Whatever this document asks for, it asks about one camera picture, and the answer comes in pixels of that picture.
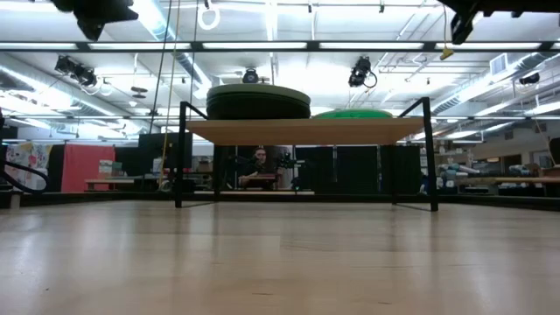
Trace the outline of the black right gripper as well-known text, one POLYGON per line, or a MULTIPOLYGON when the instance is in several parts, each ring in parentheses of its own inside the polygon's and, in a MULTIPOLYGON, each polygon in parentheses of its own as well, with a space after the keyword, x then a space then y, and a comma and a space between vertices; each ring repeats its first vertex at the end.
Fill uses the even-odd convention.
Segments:
POLYGON ((438 0, 457 13, 451 20, 451 42, 462 45, 473 31, 476 11, 560 13, 560 0, 438 0))

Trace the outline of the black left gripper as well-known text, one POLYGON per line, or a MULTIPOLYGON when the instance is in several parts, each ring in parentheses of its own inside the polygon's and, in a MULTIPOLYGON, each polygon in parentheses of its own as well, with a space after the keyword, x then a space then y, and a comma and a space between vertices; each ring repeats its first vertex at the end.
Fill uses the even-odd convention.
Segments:
POLYGON ((138 14, 130 7, 134 0, 50 0, 62 12, 72 12, 84 36, 98 41, 105 24, 137 20, 138 14))

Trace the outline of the green transparent plate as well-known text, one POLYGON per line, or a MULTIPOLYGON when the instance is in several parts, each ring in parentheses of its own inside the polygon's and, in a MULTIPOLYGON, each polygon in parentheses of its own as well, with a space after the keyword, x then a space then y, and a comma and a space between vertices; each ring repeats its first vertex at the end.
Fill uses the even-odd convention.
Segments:
POLYGON ((313 119, 385 119, 393 115, 379 109, 340 109, 317 114, 313 119))

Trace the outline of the light green plate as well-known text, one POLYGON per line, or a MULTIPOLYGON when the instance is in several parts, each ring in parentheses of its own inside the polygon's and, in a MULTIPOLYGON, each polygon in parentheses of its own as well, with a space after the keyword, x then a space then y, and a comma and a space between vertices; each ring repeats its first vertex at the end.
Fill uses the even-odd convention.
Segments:
POLYGON ((211 87, 206 93, 206 99, 209 101, 212 97, 216 95, 226 95, 234 93, 250 93, 250 94, 267 94, 267 95, 279 95, 290 97, 292 99, 301 101, 307 105, 310 105, 312 100, 309 95, 300 92, 298 90, 281 87, 275 85, 267 84, 256 84, 256 83, 238 83, 238 84, 227 84, 217 87, 211 87))

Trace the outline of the wooden shelf with black legs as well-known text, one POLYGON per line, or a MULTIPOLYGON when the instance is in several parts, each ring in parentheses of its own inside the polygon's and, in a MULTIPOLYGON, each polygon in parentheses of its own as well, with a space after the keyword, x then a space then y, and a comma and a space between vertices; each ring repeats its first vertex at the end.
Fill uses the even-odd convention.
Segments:
POLYGON ((358 145, 393 146, 408 134, 424 129, 427 152, 429 211, 439 210, 436 188, 431 100, 422 97, 398 117, 390 119, 287 119, 209 120, 188 101, 179 104, 179 149, 185 147, 189 130, 214 144, 213 197, 221 202, 223 149, 237 145, 358 145))

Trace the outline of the black ceiling spotlights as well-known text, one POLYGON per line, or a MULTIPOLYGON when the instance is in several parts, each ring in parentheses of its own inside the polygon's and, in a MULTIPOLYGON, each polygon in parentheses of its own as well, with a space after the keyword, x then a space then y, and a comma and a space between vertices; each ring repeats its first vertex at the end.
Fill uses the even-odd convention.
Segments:
POLYGON ((91 88, 97 84, 95 70, 71 59, 69 56, 59 56, 54 70, 61 75, 70 77, 85 88, 91 88))

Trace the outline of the black overhead light beam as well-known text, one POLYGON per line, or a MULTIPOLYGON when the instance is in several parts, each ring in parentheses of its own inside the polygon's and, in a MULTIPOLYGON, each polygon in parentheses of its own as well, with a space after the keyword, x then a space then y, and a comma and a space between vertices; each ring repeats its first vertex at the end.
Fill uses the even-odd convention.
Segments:
POLYGON ((0 52, 56 53, 440 53, 445 48, 459 53, 560 53, 560 41, 466 42, 462 45, 437 41, 172 41, 172 42, 0 42, 0 52))

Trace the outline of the red partition panel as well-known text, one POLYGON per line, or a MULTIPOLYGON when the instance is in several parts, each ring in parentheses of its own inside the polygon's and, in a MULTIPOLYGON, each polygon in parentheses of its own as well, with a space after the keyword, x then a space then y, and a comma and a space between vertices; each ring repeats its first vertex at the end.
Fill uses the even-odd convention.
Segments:
POLYGON ((115 160, 112 146, 66 144, 64 149, 61 191, 83 193, 87 179, 97 179, 101 160, 115 160))

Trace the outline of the colourful painted banner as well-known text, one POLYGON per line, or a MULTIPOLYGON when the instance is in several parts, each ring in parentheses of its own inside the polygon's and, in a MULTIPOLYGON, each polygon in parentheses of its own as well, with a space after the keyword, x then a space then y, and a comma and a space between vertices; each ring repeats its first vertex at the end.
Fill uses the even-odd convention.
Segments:
MULTIPOLYGON (((51 144, 34 142, 9 144, 6 148, 5 160, 13 164, 32 168, 47 176, 52 148, 51 144)), ((47 187, 45 180, 36 173, 9 165, 6 165, 3 169, 22 186, 33 190, 43 190, 47 187)))

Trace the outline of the long wooden background table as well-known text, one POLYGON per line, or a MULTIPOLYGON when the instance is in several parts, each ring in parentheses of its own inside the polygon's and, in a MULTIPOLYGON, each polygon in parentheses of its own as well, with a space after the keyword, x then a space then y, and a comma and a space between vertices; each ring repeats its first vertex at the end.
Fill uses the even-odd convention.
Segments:
POLYGON ((560 184, 560 178, 516 178, 516 177, 488 177, 488 178, 460 178, 456 179, 457 186, 468 185, 498 185, 502 183, 531 183, 531 184, 560 184))

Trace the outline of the round black ceiling fixture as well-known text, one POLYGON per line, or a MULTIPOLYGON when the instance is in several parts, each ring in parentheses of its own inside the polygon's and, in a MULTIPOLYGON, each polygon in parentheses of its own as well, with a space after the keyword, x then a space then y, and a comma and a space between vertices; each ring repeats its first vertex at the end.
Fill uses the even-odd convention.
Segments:
POLYGON ((264 83, 264 79, 257 73, 255 68, 247 68, 241 78, 241 82, 244 84, 257 84, 264 83))

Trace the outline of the black room divider panels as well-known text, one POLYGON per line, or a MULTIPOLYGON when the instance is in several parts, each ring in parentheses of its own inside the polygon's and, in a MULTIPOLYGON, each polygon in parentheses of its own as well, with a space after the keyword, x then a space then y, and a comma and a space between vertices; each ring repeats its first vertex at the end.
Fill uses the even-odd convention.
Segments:
POLYGON ((316 194, 415 194, 422 184, 414 146, 297 147, 299 186, 316 194))

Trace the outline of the person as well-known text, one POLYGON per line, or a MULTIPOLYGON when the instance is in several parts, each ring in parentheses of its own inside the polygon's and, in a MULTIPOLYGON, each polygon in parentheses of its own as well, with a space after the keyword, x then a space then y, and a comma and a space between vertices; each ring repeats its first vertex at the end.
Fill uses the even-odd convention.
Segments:
POLYGON ((263 147, 257 147, 253 157, 241 172, 239 184, 243 189, 260 188, 271 191, 275 188, 279 177, 279 169, 267 164, 267 151, 263 147))

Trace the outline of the black aluminium rig frame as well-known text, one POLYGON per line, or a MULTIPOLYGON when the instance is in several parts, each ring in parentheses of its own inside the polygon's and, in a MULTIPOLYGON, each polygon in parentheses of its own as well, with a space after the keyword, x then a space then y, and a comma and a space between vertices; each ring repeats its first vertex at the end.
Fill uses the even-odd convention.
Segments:
MULTIPOLYGON (((391 203, 429 204, 426 195, 340 195, 340 194, 303 194, 294 192, 223 192, 214 197, 211 192, 201 194, 187 193, 182 201, 197 202, 290 202, 290 203, 391 203)), ((21 192, 0 192, 0 209, 11 207, 53 206, 71 203, 102 201, 174 201, 175 195, 162 192, 49 192, 44 194, 25 194, 21 192)), ((486 207, 511 207, 530 210, 560 212, 560 198, 515 197, 493 195, 439 195, 439 204, 476 205, 486 207)))

